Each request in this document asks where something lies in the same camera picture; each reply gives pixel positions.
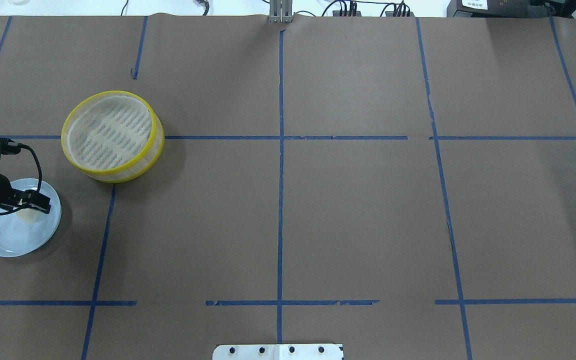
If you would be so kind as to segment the white steamed bun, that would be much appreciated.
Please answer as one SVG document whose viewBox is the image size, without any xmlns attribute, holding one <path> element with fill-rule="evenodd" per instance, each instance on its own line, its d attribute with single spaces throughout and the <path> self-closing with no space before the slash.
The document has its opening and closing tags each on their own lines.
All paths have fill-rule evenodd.
<svg viewBox="0 0 576 360">
<path fill-rule="evenodd" d="M 39 210 L 26 208 L 16 212 L 16 216 L 27 224 L 34 224 L 44 216 L 44 213 Z"/>
</svg>

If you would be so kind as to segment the yellow bamboo steamer basket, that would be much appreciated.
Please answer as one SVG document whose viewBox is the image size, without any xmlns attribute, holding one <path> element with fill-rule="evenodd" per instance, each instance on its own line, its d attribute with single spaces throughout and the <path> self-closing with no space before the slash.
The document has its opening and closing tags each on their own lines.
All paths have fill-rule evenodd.
<svg viewBox="0 0 576 360">
<path fill-rule="evenodd" d="M 83 100 L 61 130 L 66 159 L 102 183 L 125 183 L 144 175 L 165 145 L 162 122 L 141 96 L 123 90 Z"/>
</svg>

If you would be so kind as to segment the light blue plate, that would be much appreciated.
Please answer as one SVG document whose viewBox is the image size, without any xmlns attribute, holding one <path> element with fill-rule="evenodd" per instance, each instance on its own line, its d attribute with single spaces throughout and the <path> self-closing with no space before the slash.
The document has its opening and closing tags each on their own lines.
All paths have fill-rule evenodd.
<svg viewBox="0 0 576 360">
<path fill-rule="evenodd" d="M 25 223 L 17 215 L 0 216 L 0 257 L 23 256 L 41 248 L 57 232 L 62 206 L 57 191 L 43 181 L 41 193 L 50 198 L 51 210 L 35 223 Z"/>
</svg>

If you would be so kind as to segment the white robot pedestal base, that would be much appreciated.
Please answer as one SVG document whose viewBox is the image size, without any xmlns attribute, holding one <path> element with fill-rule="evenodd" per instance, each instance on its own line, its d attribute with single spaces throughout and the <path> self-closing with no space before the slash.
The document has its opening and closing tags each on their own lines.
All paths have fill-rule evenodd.
<svg viewBox="0 0 576 360">
<path fill-rule="evenodd" d="M 222 344 L 215 347 L 213 360 L 343 360 L 342 344 Z"/>
</svg>

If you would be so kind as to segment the aluminium frame post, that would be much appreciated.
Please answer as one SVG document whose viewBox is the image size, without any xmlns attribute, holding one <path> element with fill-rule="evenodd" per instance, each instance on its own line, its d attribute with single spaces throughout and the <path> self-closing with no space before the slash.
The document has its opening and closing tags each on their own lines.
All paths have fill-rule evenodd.
<svg viewBox="0 0 576 360">
<path fill-rule="evenodd" d="M 267 0 L 269 22 L 274 24 L 292 23 L 294 19 L 292 0 Z"/>
</svg>

